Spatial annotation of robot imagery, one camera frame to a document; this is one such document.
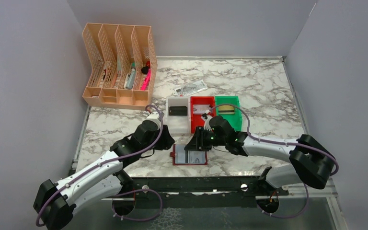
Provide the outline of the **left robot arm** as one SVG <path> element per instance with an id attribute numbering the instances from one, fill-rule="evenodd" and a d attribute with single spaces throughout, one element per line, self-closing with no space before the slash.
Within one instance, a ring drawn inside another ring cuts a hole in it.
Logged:
<path id="1" fill-rule="evenodd" d="M 168 126 L 143 121 L 134 133 L 116 141 L 98 160 L 77 173 L 40 184 L 33 208 L 36 225 L 60 230 L 86 206 L 109 196 L 134 197 L 133 179 L 125 168 L 149 150 L 168 150 L 174 144 Z"/>

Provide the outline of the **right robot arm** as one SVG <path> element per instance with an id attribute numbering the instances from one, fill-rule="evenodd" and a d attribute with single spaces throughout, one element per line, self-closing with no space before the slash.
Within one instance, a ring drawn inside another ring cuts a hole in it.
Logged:
<path id="1" fill-rule="evenodd" d="M 240 156 L 263 156 L 287 162 L 287 165 L 268 167 L 257 182 L 258 191 L 269 195 L 284 185 L 300 184 L 315 189 L 324 189 L 331 175 L 336 173 L 337 163 L 319 142 L 303 134 L 296 140 L 263 139 L 253 137 L 247 131 L 236 131 L 221 116 L 207 122 L 210 129 L 197 127 L 186 151 L 209 151 L 215 146 L 224 146 Z"/>

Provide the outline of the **red leather card holder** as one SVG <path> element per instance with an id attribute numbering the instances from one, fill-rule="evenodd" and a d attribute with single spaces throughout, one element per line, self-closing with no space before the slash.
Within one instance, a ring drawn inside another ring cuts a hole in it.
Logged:
<path id="1" fill-rule="evenodd" d="M 201 164 L 189 164 L 188 152 L 184 150 L 185 144 L 174 144 L 170 156 L 172 157 L 173 165 L 201 165 Z"/>

